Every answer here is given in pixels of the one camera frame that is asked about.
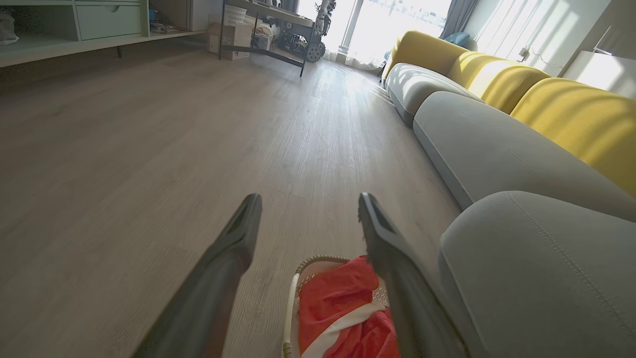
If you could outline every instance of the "white stripe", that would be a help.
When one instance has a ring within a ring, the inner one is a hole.
[[[384,304],[377,302],[368,303],[340,317],[331,326],[327,327],[320,336],[316,337],[301,358],[322,358],[327,349],[336,344],[340,331],[368,320],[373,312],[377,311],[384,311]]]

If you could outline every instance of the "blue object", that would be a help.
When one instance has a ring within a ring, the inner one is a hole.
[[[445,38],[444,41],[448,41],[450,43],[454,43],[457,46],[461,46],[463,48],[468,48],[468,40],[471,39],[471,36],[465,32],[456,32],[449,37]]]

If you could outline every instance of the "red cloth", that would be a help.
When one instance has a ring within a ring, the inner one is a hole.
[[[378,311],[363,323],[340,331],[323,358],[397,358],[398,341],[391,313]]]
[[[366,256],[320,273],[300,291],[298,343],[300,354],[333,322],[371,303],[378,277]]]
[[[378,277],[360,256],[307,282],[300,292],[300,353],[333,322],[371,303]],[[368,320],[343,329],[323,358],[397,358],[398,341],[391,313],[377,311]]]

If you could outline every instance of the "gray curtain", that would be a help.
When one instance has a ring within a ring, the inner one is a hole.
[[[462,32],[466,27],[468,18],[475,9],[478,0],[453,0],[448,9],[446,27],[439,38],[447,38],[456,32]]]

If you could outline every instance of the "basket handle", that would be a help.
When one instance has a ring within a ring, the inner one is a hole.
[[[349,259],[340,256],[330,256],[330,255],[316,255],[308,258],[303,261],[298,268],[296,269],[296,273],[294,277],[291,279],[291,286],[289,287],[289,296],[287,297],[287,309],[285,311],[285,326],[282,332],[282,353],[284,358],[292,358],[291,357],[291,320],[294,317],[294,300],[296,299],[296,288],[298,287],[298,280],[300,279],[300,274],[303,273],[303,270],[317,261],[330,261],[336,262],[339,264],[346,264],[349,262]]]

